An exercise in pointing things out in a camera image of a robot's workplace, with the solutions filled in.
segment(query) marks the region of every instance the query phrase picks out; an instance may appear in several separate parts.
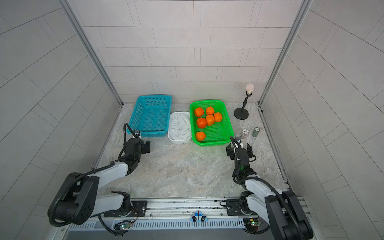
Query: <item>white plastic basket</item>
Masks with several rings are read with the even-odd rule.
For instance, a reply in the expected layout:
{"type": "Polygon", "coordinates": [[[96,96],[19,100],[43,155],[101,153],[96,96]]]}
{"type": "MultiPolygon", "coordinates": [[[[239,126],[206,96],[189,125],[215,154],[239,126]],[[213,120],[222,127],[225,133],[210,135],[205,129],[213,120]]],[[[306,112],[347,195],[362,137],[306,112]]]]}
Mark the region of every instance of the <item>white plastic basket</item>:
{"type": "Polygon", "coordinates": [[[188,143],[192,139],[189,112],[174,112],[169,117],[168,138],[172,143],[188,143]]]}

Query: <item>marble tabletop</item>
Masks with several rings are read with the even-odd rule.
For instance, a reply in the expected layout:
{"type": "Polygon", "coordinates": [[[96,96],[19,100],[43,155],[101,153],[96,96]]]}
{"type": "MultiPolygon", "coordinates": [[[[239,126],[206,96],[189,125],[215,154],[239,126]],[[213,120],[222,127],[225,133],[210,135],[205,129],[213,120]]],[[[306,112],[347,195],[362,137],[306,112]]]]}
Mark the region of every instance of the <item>marble tabletop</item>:
{"type": "MultiPolygon", "coordinates": [[[[190,103],[172,103],[171,112],[189,111],[190,103]]],[[[245,128],[248,137],[243,140],[253,147],[257,160],[250,165],[261,178],[284,190],[284,182],[264,125],[255,103],[248,103],[249,117],[239,120],[233,116],[241,103],[226,103],[235,136],[245,128]],[[259,127],[259,135],[251,135],[259,127]]],[[[117,159],[123,144],[123,124],[129,122],[134,104],[125,104],[118,116],[98,167],[117,159]]],[[[151,141],[151,152],[141,156],[132,174],[116,179],[99,190],[100,194],[123,191],[131,198],[160,197],[238,197],[245,189],[232,180],[234,161],[227,157],[226,145],[200,147],[193,141],[173,144],[165,137],[143,137],[151,141]]]]}

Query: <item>green plastic basket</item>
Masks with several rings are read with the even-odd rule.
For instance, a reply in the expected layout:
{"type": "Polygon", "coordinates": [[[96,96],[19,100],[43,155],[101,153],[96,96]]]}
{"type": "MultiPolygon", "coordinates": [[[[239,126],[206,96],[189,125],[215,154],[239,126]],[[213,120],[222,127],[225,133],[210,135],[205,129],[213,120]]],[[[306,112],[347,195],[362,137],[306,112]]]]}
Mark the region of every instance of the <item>green plastic basket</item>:
{"type": "Polygon", "coordinates": [[[227,108],[222,101],[204,100],[193,102],[189,106],[189,114],[191,118],[192,139],[197,145],[216,146],[223,145],[231,141],[229,136],[233,136],[233,129],[231,121],[229,120],[227,108]],[[198,107],[202,107],[204,109],[204,115],[201,116],[201,118],[205,118],[207,116],[205,113],[207,107],[213,107],[216,113],[221,113],[223,115],[223,120],[221,122],[216,122],[211,126],[206,126],[203,129],[198,128],[196,125],[198,117],[196,117],[194,113],[195,109],[198,107]],[[205,139],[204,141],[199,142],[196,140],[195,134],[201,131],[205,133],[205,139]]]}

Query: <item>white tiled wall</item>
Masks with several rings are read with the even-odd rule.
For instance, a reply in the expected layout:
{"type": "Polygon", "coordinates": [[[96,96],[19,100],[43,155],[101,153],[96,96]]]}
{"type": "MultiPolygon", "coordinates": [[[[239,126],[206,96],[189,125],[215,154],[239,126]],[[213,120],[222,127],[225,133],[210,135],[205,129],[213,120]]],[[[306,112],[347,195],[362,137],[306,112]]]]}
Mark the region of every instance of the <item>white tiled wall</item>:
{"type": "Polygon", "coordinates": [[[383,36],[383,1],[313,0],[263,105],[324,240],[384,239],[383,36]]]}
{"type": "Polygon", "coordinates": [[[300,1],[70,0],[125,102],[258,101],[300,1]]]}
{"type": "Polygon", "coordinates": [[[118,110],[56,0],[0,1],[1,239],[42,239],[52,199],[93,166],[118,110]]]}

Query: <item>black lamp base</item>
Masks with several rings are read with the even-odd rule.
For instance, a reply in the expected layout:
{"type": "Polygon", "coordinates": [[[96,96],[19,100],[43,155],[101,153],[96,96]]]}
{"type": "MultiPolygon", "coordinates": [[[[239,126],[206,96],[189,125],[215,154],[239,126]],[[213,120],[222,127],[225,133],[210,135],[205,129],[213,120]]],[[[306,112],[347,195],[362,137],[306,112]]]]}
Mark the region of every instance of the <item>black lamp base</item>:
{"type": "Polygon", "coordinates": [[[233,115],[240,120],[244,120],[248,118],[248,111],[243,109],[243,112],[241,112],[242,108],[236,108],[233,112],[233,115]]]}

